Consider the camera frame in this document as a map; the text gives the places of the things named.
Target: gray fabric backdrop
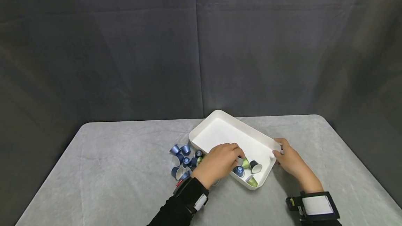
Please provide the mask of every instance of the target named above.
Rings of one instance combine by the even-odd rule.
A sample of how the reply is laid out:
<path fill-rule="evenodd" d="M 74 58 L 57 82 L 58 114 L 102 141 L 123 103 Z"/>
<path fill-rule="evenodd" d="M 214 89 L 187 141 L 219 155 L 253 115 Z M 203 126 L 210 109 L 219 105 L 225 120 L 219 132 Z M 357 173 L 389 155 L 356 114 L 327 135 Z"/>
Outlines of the gray fabric backdrop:
<path fill-rule="evenodd" d="M 401 205 L 401 25 L 401 0 L 0 0 L 2 225 L 82 124 L 215 109 L 322 115 Z"/>

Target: left hand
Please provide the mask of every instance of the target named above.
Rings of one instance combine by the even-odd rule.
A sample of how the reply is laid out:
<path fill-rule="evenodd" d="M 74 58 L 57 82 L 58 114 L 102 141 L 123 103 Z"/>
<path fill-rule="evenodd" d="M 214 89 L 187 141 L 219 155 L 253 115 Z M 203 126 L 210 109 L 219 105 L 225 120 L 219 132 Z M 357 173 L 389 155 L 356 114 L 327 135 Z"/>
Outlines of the left hand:
<path fill-rule="evenodd" d="M 211 149 L 191 177 L 197 178 L 206 189 L 220 178 L 227 176 L 237 166 L 236 158 L 245 157 L 244 152 L 236 143 L 220 144 Z"/>

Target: hand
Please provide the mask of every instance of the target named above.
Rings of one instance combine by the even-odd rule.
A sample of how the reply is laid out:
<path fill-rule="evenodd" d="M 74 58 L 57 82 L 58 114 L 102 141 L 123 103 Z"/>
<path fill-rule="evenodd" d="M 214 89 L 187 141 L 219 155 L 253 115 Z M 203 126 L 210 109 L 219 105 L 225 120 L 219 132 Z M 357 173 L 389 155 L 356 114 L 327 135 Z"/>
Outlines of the hand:
<path fill-rule="evenodd" d="M 281 167 L 299 181 L 304 192 L 323 192 L 320 180 L 307 166 L 299 153 L 289 145 L 289 142 L 283 138 L 276 138 L 275 141 L 282 144 L 283 155 L 277 150 L 273 150 L 273 154 Z"/>
<path fill-rule="evenodd" d="M 236 143 L 220 144 L 211 149 L 198 167 L 191 173 L 206 189 L 220 178 L 227 176 L 237 166 L 236 158 L 245 157 L 244 152 Z"/>

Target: white tray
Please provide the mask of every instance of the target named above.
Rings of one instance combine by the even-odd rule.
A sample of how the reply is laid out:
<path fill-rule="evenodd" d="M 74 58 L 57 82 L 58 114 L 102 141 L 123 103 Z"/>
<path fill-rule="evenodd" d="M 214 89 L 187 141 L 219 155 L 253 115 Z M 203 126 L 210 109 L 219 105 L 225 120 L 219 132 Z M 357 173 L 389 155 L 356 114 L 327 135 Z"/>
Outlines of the white tray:
<path fill-rule="evenodd" d="M 281 151 L 281 146 L 272 138 L 257 131 L 240 120 L 228 115 L 222 110 L 215 110 L 205 120 L 203 120 L 193 131 L 190 132 L 188 138 L 193 147 L 208 153 L 213 147 L 224 143 L 237 143 L 243 149 L 249 162 L 256 160 L 262 165 L 260 173 L 254 174 L 258 186 L 253 187 L 246 183 L 246 178 L 251 175 L 251 170 L 246 168 L 243 178 L 235 173 L 230 175 L 250 190 L 256 190 L 261 187 L 273 165 L 275 164 L 275 156 L 272 150 Z"/>

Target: table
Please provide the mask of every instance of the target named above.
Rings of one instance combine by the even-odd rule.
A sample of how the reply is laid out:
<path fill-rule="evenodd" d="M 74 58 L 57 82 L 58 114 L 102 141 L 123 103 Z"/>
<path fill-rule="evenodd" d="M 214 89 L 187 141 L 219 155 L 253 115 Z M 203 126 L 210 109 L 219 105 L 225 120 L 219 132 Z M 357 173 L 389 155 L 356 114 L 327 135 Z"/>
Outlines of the table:
<path fill-rule="evenodd" d="M 239 118 L 287 138 L 331 192 L 343 225 L 401 225 L 402 210 L 319 115 Z M 188 142 L 202 119 L 94 122 L 83 125 L 19 219 L 23 225 L 146 225 L 175 188 L 173 144 Z M 211 188 L 192 225 L 299 225 L 285 199 L 292 176 L 275 166 L 250 191 L 233 178 Z"/>

